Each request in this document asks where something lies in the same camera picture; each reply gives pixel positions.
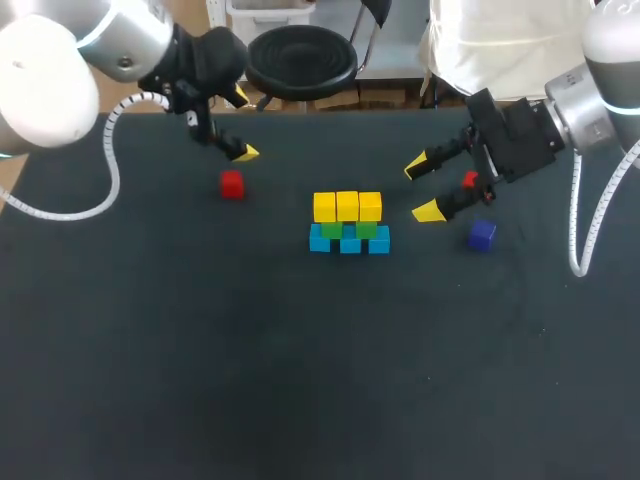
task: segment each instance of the blue cube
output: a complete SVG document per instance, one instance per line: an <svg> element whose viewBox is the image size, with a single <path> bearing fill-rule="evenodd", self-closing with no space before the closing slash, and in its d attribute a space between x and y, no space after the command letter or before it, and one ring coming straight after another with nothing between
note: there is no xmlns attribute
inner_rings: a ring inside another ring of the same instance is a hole
<svg viewBox="0 0 640 480"><path fill-rule="evenodd" d="M362 253L362 240L359 240L356 236L355 225L344 226L342 240L340 240L340 253L345 255Z"/></svg>
<svg viewBox="0 0 640 480"><path fill-rule="evenodd" d="M493 223L476 220L469 236L469 247L483 253L490 251L495 233L496 226Z"/></svg>
<svg viewBox="0 0 640 480"><path fill-rule="evenodd" d="M311 224L309 233L309 250L316 253L330 253L331 240L322 236L322 226L319 223Z"/></svg>
<svg viewBox="0 0 640 480"><path fill-rule="evenodd" d="M391 253L391 231L388 226L379 226L376 238L369 240L369 255Z"/></svg>

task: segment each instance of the white cloth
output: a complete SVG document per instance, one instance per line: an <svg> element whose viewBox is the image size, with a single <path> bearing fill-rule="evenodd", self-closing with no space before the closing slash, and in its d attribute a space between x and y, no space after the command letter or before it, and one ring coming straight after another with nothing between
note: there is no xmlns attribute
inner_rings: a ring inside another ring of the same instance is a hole
<svg viewBox="0 0 640 480"><path fill-rule="evenodd" d="M584 62L592 0L431 0L420 58L465 95L545 96L544 85Z"/></svg>

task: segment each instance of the block tower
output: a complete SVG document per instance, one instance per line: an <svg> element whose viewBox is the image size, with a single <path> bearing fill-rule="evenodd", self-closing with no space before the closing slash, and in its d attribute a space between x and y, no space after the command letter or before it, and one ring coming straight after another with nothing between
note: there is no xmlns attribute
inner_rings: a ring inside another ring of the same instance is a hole
<svg viewBox="0 0 640 480"><path fill-rule="evenodd" d="M313 219L309 235L312 252L388 255L389 227L382 221L380 192L326 192L313 197Z"/></svg>

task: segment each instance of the white cable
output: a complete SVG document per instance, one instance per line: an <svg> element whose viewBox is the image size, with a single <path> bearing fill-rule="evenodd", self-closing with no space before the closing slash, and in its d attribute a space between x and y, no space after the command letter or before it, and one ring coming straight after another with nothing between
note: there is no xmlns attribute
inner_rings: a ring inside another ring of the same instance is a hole
<svg viewBox="0 0 640 480"><path fill-rule="evenodd" d="M169 100L166 97L158 95L157 93L143 92L125 98L118 104L113 112L111 112L109 118L107 119L107 124L104 127L103 135L104 154L107 160L107 166L109 167L109 173L111 174L111 191L109 192L109 195L104 200L104 202L102 202L100 205L82 213L50 213L30 207L29 205L15 198L2 187L0 187L0 198L2 198L12 207L17 208L27 215L31 215L32 217L40 218L42 220L51 220L56 222L74 222L78 220L86 220L88 218L95 217L97 215L100 215L101 213L104 213L115 203L116 199L118 198L118 194L120 193L120 172L118 170L118 163L116 162L116 154L113 150L113 130L115 129L116 123L118 122L122 113L132 105L141 102L153 102L161 106L165 110L169 109Z"/></svg>
<svg viewBox="0 0 640 480"><path fill-rule="evenodd" d="M616 171L613 172L611 180L609 180L609 183L604 189L598 206L596 207L596 212L591 220L587 242L585 243L584 252L582 253L582 261L578 263L578 202L580 196L580 177L582 175L582 157L578 155L577 152L574 154L573 185L571 186L571 204L569 206L569 265L577 277L587 275L593 250L598 240L598 233L600 232L604 216L607 213L607 207L613 195L616 193L618 185L620 185L624 175L629 170L629 167L631 167L638 158L640 158L640 140L638 140L638 143L636 143L622 159L622 162L620 162Z"/></svg>

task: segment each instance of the black stool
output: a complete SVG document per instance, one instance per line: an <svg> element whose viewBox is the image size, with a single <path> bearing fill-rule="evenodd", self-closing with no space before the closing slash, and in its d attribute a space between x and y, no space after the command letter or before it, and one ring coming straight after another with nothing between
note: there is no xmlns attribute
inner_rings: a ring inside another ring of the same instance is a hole
<svg viewBox="0 0 640 480"><path fill-rule="evenodd" d="M263 33L249 45L247 80L265 97L258 110L273 98L303 103L331 97L348 85L368 65L376 37L389 16L391 0L361 0L356 25L347 41L336 32L311 25L289 25ZM376 26L362 65L353 42L369 9Z"/></svg>

